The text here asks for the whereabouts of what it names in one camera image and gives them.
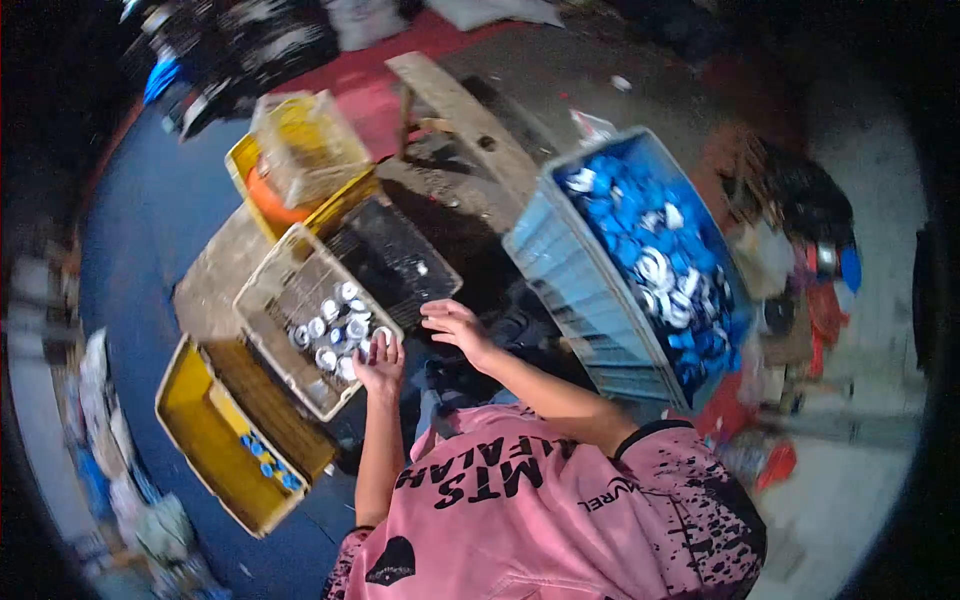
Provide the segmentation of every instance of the red mat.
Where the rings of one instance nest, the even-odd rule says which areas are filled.
[[[396,130],[400,126],[400,103],[391,89],[397,81],[384,60],[413,52],[436,59],[467,48],[481,39],[520,23],[494,23],[461,33],[432,11],[423,11],[410,27],[373,47],[345,52],[319,69],[279,86],[276,93],[329,89],[337,97],[337,106],[367,145],[374,161],[396,153]]]

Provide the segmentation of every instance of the plastic basket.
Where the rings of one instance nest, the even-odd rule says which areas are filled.
[[[294,348],[291,325],[305,324],[321,314],[321,302],[333,285],[350,281],[372,312],[371,330],[387,326],[403,341],[403,331],[363,289],[315,235],[294,224],[280,238],[233,301],[233,309],[251,343],[294,395],[322,421],[330,421],[362,387],[322,372],[312,357]]]
[[[334,446],[319,428],[304,436],[310,423],[292,421],[296,407],[251,360],[240,341],[208,353],[183,336],[156,393],[156,418],[224,510],[263,538],[303,500],[333,460]],[[267,412],[269,419],[257,418]],[[298,490],[284,487],[280,473],[261,472],[264,460],[240,443],[251,433],[301,481]],[[299,448],[285,452],[292,445]]]
[[[464,284],[414,224],[376,196],[355,207],[324,243],[404,331],[420,326],[425,302],[451,298]]]
[[[264,109],[252,123],[251,134],[287,208],[329,198],[372,163],[327,90]]]
[[[504,237],[503,247],[540,296],[569,340],[601,394],[633,401],[670,403],[699,412],[723,378],[717,373],[691,398],[684,396],[657,336],[623,276],[588,225],[556,183],[583,168],[589,158],[609,152],[649,169],[664,184],[680,186],[699,200],[683,169],[652,132],[643,127],[621,132],[601,144],[551,160],[543,167],[537,191]],[[705,218],[701,231],[731,286],[735,315],[744,322],[754,306],[736,270],[720,229]]]
[[[256,166],[260,157],[260,147],[252,135],[244,135],[239,142],[224,156],[224,163],[230,174],[233,185],[237,192],[243,198],[247,210],[250,211],[257,226],[263,232],[271,244],[286,233],[290,228],[290,222],[280,222],[268,218],[256,205],[250,192],[247,189],[247,175],[251,169]],[[363,199],[380,191],[380,182],[373,172],[373,167],[368,166],[366,170],[347,181],[335,194],[328,199],[317,201],[317,206],[305,222],[309,222],[309,228],[315,235],[323,239],[340,224],[340,218],[346,215],[352,208],[360,204]]]

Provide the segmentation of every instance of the pink jersey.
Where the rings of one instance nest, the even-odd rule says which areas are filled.
[[[563,439],[522,404],[431,429],[387,519],[344,540],[329,598],[742,598],[766,531],[689,423],[618,448]]]

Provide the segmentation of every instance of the black mesh basket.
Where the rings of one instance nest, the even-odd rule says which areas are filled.
[[[360,203],[324,244],[404,331],[420,325],[420,307],[464,284],[419,230],[376,196]]]

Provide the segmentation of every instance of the blue floor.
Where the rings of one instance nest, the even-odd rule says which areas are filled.
[[[345,506],[351,478],[325,478],[270,536],[255,540],[204,488],[154,414],[180,339],[174,286],[241,203],[224,154],[248,125],[217,122],[181,145],[152,110],[143,113],[87,217],[81,313],[88,333],[108,329],[113,381],[143,463],[162,492],[182,501],[215,575],[237,598],[316,598],[353,524]]]

